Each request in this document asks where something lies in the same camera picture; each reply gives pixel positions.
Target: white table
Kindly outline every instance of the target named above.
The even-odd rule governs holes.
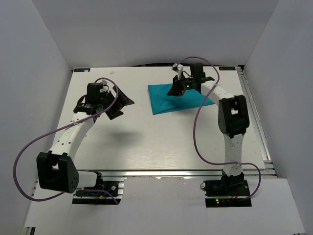
[[[217,77],[211,67],[204,70],[207,76]],[[220,85],[224,89],[233,94],[243,94],[236,71],[219,73]],[[114,80],[135,102],[135,105],[124,107],[124,115],[112,121],[105,114],[97,120],[77,151],[77,169],[221,169],[202,162],[194,150],[192,127],[196,108],[152,115],[147,86],[171,83],[175,75],[170,67],[91,68],[90,72],[74,72],[58,127],[69,123],[78,98],[86,94],[87,84],[99,77]],[[224,161],[224,139],[217,125],[217,114],[216,105],[206,106],[201,110],[197,123],[199,150],[212,162]],[[243,142],[242,161],[264,168],[265,159],[261,154],[264,150],[260,149],[257,132],[256,126],[250,122]],[[61,134],[57,133],[54,141]]]

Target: blue cloth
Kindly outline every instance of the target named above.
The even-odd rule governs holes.
[[[172,84],[148,85],[152,114],[164,114],[168,112],[199,107],[204,95],[195,90],[188,90],[183,96],[168,96],[167,93]],[[214,104],[209,98],[204,106]]]

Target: white panel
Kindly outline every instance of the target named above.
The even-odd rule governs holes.
[[[19,150],[56,126],[70,69],[30,0],[0,1],[0,193],[1,234],[20,234],[29,201],[12,177]],[[36,179],[36,157],[52,137],[21,157],[18,179],[29,194]]]
[[[286,179],[263,179],[248,208],[206,208],[201,179],[129,178],[120,205],[72,205],[61,218],[42,211],[36,235],[288,235],[304,229]],[[251,190],[257,179],[248,179]]]
[[[313,1],[281,0],[246,64],[278,174],[313,234]]]
[[[59,192],[42,189],[38,185],[34,197],[47,198],[57,193]],[[25,227],[44,227],[47,231],[62,232],[62,227],[67,224],[72,199],[73,194],[64,193],[46,202],[31,202],[25,221]]]
[[[70,67],[244,64],[278,0],[33,0]]]
[[[211,67],[207,76],[216,78]],[[236,71],[220,71],[220,85],[242,94]],[[147,85],[171,83],[176,75],[170,67],[91,68],[75,72],[67,93],[59,127],[68,124],[77,100],[87,84],[109,77],[135,104],[123,108],[124,115],[109,120],[102,115],[89,130],[75,156],[78,169],[221,169],[204,163],[193,146],[192,128],[197,108],[152,115]],[[212,162],[224,162],[224,138],[217,124],[218,107],[203,107],[197,123],[199,151]],[[253,125],[243,140],[243,162],[264,168]]]

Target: white backdrop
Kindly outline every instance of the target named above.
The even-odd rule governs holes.
[[[313,235],[313,1],[280,0],[246,64],[277,174]]]
[[[0,234],[19,235],[29,202],[14,185],[18,152],[58,123],[70,69],[31,0],[0,1]],[[52,137],[31,146],[18,165],[21,187],[34,190],[36,157]]]
[[[66,62],[245,64],[278,0],[33,0]]]

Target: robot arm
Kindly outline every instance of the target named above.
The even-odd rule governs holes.
[[[173,70],[178,74],[173,78],[173,86],[168,95],[182,96],[186,90],[196,90],[207,95],[215,86],[212,77],[205,77],[201,63],[190,66],[191,77],[184,77],[182,65],[175,64]],[[233,95],[220,86],[216,86],[209,98],[219,107],[218,125],[224,136],[224,162],[241,163],[242,142],[246,129],[249,127],[249,116],[246,98],[243,95]],[[244,182],[244,174],[240,164],[223,166],[222,181],[227,191]]]
[[[121,90],[114,105],[106,111],[110,120],[122,115],[121,109],[134,104]],[[114,100],[114,96],[106,89],[104,83],[89,83],[87,95],[78,100],[74,109],[72,127],[65,129],[60,139],[47,153],[40,153],[37,157],[37,171],[41,188],[73,193],[77,188],[89,187],[102,189],[100,173],[77,171],[74,157],[88,130],[94,125],[99,116],[76,123],[104,111]]]

